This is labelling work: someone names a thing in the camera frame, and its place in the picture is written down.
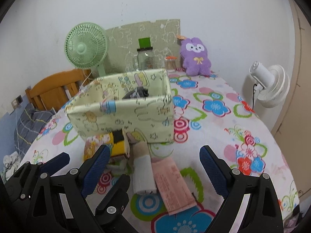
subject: cotton swab container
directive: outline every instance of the cotton swab container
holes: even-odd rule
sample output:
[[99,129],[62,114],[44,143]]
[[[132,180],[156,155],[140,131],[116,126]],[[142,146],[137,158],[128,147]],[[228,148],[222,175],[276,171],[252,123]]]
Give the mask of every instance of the cotton swab container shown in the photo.
[[164,64],[167,72],[172,73],[176,70],[176,59],[174,56],[165,57]]

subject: blue wall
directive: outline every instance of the blue wall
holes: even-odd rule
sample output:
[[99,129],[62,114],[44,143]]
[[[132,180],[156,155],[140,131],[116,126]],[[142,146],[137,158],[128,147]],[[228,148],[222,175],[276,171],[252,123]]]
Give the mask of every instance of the blue wall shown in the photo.
[[[29,103],[27,96],[23,96],[23,102],[18,106],[16,113],[17,119],[20,118],[25,107]],[[6,113],[0,119],[0,170],[3,170],[3,157],[12,154],[16,149],[14,146],[14,131],[16,129],[16,113]]]

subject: bed sheet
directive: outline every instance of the bed sheet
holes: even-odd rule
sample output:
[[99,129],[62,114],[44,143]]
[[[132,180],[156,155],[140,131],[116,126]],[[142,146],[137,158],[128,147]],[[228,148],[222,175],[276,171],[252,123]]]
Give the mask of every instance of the bed sheet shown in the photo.
[[[174,72],[169,78],[174,95],[174,142],[150,144],[150,155],[154,162],[168,156],[175,160],[197,199],[197,206],[169,216],[159,194],[133,194],[131,184],[124,217],[140,233],[204,232],[223,202],[199,160],[200,148],[209,145],[219,158],[245,175],[268,173],[279,198],[282,217],[287,218],[299,204],[293,176],[273,136],[251,107],[216,74],[188,77],[184,72]],[[126,129],[127,120],[120,121]],[[139,130],[129,135],[131,139],[145,140]],[[26,161],[46,162],[67,152],[70,163],[56,175],[65,174],[83,163],[84,144],[61,109],[38,135],[21,165]],[[132,172],[129,162],[125,173]],[[121,174],[105,170],[101,175],[94,193],[86,198],[93,212]],[[247,201],[245,196],[231,232],[237,232]],[[70,217],[69,208],[65,205],[64,209]]]

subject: green fan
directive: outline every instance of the green fan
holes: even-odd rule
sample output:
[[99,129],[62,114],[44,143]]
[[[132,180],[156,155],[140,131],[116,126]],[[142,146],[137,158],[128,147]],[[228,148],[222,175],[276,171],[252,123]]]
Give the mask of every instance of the green fan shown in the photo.
[[76,68],[97,67],[99,76],[105,76],[103,60],[108,51],[105,30],[94,23],[80,23],[67,35],[65,54]]

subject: light green storage box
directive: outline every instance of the light green storage box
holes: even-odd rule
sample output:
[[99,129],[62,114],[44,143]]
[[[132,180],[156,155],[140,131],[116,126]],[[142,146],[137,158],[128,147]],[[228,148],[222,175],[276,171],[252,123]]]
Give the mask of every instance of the light green storage box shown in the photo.
[[[138,86],[147,88],[149,97],[122,100]],[[125,130],[130,141],[173,140],[172,91],[164,69],[97,78],[67,104],[65,111],[84,140],[120,129]]]

